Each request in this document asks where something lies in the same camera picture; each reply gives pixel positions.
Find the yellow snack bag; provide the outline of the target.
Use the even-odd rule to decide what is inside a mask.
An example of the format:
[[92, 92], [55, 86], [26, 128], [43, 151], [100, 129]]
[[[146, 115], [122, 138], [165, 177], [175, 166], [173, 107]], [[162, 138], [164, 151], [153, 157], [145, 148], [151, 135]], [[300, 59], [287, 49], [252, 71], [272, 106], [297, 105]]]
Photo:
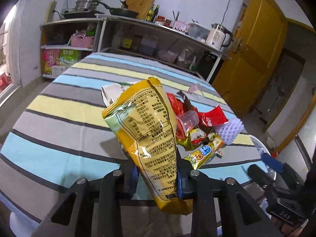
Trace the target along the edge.
[[179, 198], [177, 188], [176, 115], [159, 79], [129, 86], [102, 117], [138, 167], [158, 208], [190, 214], [193, 201]]

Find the white electric kettle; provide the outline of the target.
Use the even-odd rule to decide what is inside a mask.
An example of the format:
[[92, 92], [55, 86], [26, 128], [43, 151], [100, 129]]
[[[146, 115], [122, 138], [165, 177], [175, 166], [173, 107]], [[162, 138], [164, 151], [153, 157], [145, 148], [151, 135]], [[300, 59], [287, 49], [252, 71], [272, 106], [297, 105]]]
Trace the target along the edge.
[[232, 42], [233, 34], [220, 24], [212, 24], [212, 28], [206, 38], [205, 44], [208, 46], [221, 50], [227, 48]]

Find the red snack wrapper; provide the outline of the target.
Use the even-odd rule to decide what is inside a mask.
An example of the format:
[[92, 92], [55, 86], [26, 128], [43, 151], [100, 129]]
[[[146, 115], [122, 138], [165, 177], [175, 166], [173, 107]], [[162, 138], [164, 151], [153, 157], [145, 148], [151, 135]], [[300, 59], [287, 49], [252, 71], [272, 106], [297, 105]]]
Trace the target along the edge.
[[207, 127], [220, 126], [228, 122], [219, 105], [209, 112], [198, 112], [198, 117], [199, 123]]

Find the dark oil bottle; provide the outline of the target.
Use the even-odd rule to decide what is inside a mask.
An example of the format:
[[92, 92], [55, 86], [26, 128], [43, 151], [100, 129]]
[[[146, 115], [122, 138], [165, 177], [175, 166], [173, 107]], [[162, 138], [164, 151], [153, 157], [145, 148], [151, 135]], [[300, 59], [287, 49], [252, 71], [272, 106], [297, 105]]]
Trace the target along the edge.
[[151, 17], [151, 20], [150, 20], [152, 23], [155, 21], [157, 15], [159, 13], [159, 8], [160, 8], [160, 6], [157, 5], [156, 8], [153, 11], [153, 14], [152, 14], [152, 17]]

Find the stainless steel steamer pot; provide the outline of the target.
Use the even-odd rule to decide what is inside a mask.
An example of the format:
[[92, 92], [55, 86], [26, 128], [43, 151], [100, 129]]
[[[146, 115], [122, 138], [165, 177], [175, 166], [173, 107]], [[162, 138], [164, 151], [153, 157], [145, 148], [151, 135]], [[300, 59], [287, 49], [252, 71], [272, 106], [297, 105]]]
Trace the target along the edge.
[[76, 0], [76, 10], [96, 10], [99, 6], [99, 2], [103, 0]]

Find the black frying pan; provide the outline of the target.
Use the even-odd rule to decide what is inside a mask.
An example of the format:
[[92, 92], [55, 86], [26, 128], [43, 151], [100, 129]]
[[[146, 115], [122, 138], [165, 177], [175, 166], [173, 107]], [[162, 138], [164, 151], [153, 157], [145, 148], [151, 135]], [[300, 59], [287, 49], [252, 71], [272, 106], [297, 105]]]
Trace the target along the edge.
[[109, 10], [111, 15], [114, 16], [122, 16], [122, 17], [127, 17], [127, 18], [137, 18], [139, 15], [138, 12], [131, 11], [128, 9], [123, 9], [123, 8], [112, 8], [105, 3], [98, 2], [99, 4], [103, 5], [107, 10]]

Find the yellow wooden door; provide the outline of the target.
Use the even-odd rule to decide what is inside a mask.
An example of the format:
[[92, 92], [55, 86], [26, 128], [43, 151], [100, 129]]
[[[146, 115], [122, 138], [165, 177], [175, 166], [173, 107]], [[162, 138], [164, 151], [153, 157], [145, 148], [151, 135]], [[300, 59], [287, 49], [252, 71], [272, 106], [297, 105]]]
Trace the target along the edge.
[[288, 21], [274, 0], [250, 0], [212, 86], [242, 118], [259, 102], [285, 43]]

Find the clear plastic cup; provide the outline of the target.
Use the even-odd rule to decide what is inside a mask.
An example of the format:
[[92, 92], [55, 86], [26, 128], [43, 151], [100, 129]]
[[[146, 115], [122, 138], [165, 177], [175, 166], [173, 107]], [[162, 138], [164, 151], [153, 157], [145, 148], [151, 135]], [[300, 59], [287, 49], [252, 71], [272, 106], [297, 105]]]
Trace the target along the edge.
[[190, 130], [199, 124], [199, 117], [197, 112], [189, 110], [179, 116], [177, 116], [177, 123], [179, 124], [180, 130], [188, 136]]

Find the pink utensil holder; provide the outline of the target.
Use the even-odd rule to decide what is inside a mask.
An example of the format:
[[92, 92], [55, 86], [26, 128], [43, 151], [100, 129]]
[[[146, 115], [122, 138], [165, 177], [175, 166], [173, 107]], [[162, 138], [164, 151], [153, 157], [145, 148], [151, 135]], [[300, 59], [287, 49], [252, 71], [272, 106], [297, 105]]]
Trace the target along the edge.
[[173, 28], [173, 30], [175, 30], [179, 33], [187, 34], [188, 30], [190, 28], [190, 25], [183, 23], [183, 22], [180, 22], [180, 21], [175, 21], [172, 28]]

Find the wooden side shelf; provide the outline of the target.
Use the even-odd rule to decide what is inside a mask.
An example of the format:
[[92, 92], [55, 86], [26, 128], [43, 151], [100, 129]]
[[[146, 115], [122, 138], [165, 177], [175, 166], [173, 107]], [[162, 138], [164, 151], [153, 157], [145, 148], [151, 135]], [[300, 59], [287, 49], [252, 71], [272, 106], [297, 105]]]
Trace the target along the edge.
[[[55, 79], [68, 67], [99, 51], [103, 21], [99, 18], [63, 19], [40, 27], [40, 66], [44, 79]], [[71, 36], [94, 36], [92, 49], [71, 46]]]

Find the yellow cartoon snack wrapper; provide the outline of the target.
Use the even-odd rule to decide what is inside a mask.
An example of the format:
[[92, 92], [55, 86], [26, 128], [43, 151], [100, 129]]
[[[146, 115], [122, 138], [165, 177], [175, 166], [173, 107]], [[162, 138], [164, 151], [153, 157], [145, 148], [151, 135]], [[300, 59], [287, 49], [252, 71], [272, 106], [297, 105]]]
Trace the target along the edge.
[[198, 150], [184, 157], [185, 160], [191, 163], [194, 170], [201, 168], [213, 157], [222, 157], [223, 155], [223, 152], [220, 150], [224, 146], [222, 138], [217, 133], [210, 133], [208, 139], [208, 144], [201, 146]]

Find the white torn wrapper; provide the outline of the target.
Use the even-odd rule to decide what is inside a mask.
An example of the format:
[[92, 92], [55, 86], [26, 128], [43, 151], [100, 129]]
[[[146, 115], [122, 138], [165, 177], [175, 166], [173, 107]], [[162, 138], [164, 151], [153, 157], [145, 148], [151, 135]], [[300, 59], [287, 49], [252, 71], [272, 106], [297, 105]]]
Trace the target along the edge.
[[129, 84], [110, 84], [101, 87], [101, 94], [105, 107], [111, 105], [120, 95], [129, 88]]

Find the wooden cutting board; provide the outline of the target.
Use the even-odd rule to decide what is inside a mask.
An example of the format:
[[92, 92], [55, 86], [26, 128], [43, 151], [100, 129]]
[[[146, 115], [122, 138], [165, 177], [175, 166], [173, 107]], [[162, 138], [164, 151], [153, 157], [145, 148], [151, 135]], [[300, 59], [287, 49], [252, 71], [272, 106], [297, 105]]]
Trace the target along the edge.
[[138, 12], [137, 19], [145, 20], [155, 0], [125, 0], [128, 9]]

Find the pink plastic wrapper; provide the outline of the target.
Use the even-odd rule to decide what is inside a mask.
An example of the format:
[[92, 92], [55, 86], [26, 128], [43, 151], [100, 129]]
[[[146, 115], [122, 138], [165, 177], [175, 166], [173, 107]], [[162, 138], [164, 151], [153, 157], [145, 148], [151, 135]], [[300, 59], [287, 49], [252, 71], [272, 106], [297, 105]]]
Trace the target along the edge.
[[199, 97], [204, 97], [204, 93], [200, 84], [191, 85], [188, 89], [188, 93], [198, 95]]

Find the pink plastic basket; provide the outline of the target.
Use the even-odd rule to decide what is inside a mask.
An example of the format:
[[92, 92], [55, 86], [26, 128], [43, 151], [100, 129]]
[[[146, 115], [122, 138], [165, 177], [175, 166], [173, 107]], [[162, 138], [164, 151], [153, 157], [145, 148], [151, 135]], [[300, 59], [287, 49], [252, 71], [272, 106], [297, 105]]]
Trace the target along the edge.
[[71, 36], [71, 46], [92, 49], [94, 39], [94, 36], [73, 35]]

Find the striped tablecloth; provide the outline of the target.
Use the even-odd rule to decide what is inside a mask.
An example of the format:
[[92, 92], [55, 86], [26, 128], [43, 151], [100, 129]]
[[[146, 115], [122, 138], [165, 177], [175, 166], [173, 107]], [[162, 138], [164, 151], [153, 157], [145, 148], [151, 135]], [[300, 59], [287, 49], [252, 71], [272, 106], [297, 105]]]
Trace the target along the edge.
[[78, 178], [95, 180], [119, 167], [125, 155], [102, 118], [101, 87], [158, 78], [168, 93], [199, 84], [189, 94], [200, 112], [219, 106], [235, 114], [204, 80], [149, 59], [93, 53], [51, 82], [21, 114], [1, 148], [1, 201], [37, 227], [60, 194]]

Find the white metal shelf rack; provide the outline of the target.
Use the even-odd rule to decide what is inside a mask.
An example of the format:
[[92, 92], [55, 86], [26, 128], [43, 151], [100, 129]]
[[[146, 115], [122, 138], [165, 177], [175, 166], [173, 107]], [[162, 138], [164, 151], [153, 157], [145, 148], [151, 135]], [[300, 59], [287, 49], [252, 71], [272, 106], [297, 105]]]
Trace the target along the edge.
[[228, 55], [171, 28], [98, 14], [98, 51], [151, 59], [212, 83]]

